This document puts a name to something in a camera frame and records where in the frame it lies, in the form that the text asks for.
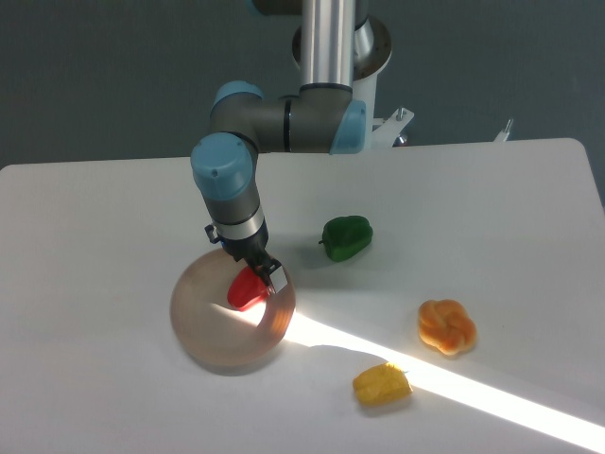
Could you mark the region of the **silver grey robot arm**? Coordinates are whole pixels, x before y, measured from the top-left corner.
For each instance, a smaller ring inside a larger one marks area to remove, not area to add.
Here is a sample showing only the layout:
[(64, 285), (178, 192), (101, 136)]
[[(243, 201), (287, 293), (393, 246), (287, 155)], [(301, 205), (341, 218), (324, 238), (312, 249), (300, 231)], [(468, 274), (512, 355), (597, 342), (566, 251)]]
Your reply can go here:
[(243, 260), (272, 293), (287, 284), (267, 251), (268, 227), (255, 181), (261, 153), (354, 154), (370, 143), (374, 96), (360, 83), (389, 62), (385, 27), (365, 1), (252, 1), (263, 16), (298, 15), (292, 52), (301, 84), (294, 96), (266, 101), (246, 81), (216, 93), (210, 129), (194, 147), (194, 181), (211, 217), (205, 229), (234, 260)]

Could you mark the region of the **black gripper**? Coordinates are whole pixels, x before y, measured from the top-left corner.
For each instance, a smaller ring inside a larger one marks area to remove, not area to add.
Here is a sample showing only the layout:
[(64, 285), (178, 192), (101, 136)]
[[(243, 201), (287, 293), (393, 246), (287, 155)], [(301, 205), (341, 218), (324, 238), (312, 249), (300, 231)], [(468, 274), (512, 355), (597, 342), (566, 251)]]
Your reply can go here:
[(268, 227), (265, 222), (251, 236), (231, 239), (221, 236), (215, 225), (209, 224), (205, 232), (212, 244), (220, 243), (223, 250), (235, 261), (244, 259), (271, 293), (279, 293), (287, 286), (285, 269), (280, 262), (270, 262), (266, 251)]

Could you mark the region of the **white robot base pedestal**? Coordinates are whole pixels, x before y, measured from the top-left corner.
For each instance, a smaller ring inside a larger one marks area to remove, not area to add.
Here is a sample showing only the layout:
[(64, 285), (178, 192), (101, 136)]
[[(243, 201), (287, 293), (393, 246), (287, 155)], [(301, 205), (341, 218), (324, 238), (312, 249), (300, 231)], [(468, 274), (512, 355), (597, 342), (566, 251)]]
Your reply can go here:
[(374, 106), (378, 72), (353, 84), (353, 98), (365, 103), (366, 128), (363, 150), (400, 147), (406, 143), (405, 130), (415, 117), (410, 109), (400, 106), (388, 117), (375, 117)]

